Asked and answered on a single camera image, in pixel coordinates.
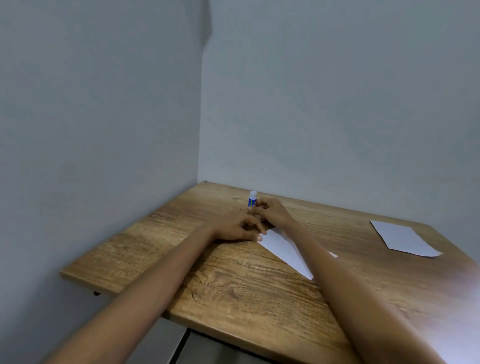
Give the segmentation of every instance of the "white wall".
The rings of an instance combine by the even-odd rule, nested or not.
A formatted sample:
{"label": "white wall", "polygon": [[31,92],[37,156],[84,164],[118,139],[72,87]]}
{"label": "white wall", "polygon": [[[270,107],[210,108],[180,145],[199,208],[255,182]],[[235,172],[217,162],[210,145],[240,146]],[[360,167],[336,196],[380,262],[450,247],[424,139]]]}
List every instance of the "white wall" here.
{"label": "white wall", "polygon": [[0,2],[0,362],[108,301],[62,267],[196,184],[200,31],[200,1]]}
{"label": "white wall", "polygon": [[479,11],[213,0],[198,179],[431,224],[480,262]]}

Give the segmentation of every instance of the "right hand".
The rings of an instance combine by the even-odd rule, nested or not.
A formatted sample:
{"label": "right hand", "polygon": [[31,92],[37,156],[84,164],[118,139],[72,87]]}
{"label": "right hand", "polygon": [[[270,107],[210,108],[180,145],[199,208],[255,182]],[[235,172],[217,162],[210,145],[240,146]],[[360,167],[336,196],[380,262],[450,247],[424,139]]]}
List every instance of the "right hand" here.
{"label": "right hand", "polygon": [[249,210],[281,230],[295,221],[277,198],[260,198]]}

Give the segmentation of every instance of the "wood grain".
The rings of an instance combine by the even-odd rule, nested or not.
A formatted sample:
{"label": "wood grain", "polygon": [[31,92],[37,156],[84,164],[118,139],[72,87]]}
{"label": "wood grain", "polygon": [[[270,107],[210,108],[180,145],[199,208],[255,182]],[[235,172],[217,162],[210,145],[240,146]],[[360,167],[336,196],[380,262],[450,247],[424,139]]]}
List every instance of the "wood grain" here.
{"label": "wood grain", "polygon": [[[61,271],[120,293],[196,227],[245,207],[249,191],[203,182]],[[259,196],[271,196],[259,193]],[[480,268],[432,227],[278,197],[339,261],[397,306],[449,363],[480,357]],[[443,255],[388,250],[369,219],[410,226]],[[283,363],[359,363],[316,284],[256,242],[214,243],[165,313]]]}

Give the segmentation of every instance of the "paper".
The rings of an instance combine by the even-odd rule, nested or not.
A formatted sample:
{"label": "paper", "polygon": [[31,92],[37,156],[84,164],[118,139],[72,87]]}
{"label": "paper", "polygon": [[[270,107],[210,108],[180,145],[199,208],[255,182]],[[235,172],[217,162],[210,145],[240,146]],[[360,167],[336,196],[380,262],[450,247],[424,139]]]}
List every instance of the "paper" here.
{"label": "paper", "polygon": [[370,222],[383,238],[388,249],[430,257],[442,254],[424,242],[422,238],[408,226],[400,226],[372,220],[370,220]]}
{"label": "paper", "polygon": [[263,241],[258,242],[261,246],[278,256],[306,278],[313,279],[313,275],[305,264],[294,242],[282,235],[282,232],[278,228],[269,230],[267,235],[262,234],[262,238]]}

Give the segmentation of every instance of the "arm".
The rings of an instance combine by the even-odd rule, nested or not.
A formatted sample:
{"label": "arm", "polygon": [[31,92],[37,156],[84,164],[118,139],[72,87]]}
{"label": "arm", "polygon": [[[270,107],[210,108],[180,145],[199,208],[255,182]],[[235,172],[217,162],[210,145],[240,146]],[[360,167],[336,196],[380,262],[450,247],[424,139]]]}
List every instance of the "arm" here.
{"label": "arm", "polygon": [[322,287],[340,326],[366,363],[444,364],[398,310],[333,258],[277,199],[257,201],[251,211],[279,227],[296,244]]}
{"label": "arm", "polygon": [[266,233],[246,209],[206,223],[132,283],[45,364],[126,362],[162,315],[192,265],[213,240],[261,240],[258,233],[244,230],[244,224],[255,225]]}

